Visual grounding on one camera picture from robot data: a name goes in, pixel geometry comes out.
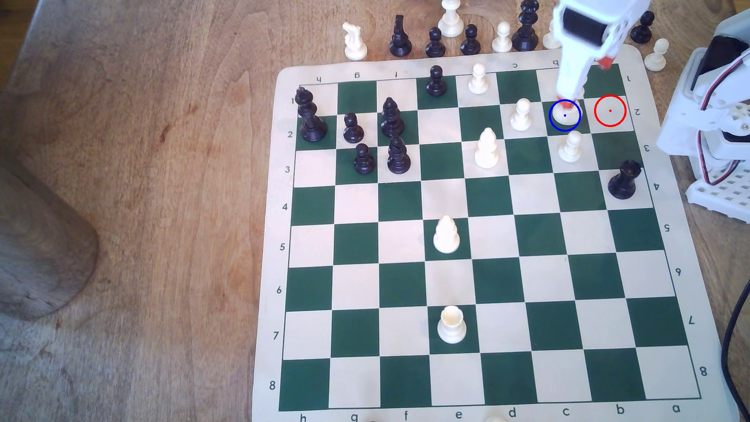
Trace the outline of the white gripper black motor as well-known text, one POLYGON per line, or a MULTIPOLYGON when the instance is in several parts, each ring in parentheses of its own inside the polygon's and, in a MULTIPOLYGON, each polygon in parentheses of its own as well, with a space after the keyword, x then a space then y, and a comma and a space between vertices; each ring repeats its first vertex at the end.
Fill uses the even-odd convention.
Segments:
POLYGON ((630 28, 650 1, 560 1, 553 12, 561 43, 557 99, 574 101, 587 80, 589 59, 610 69, 630 28))

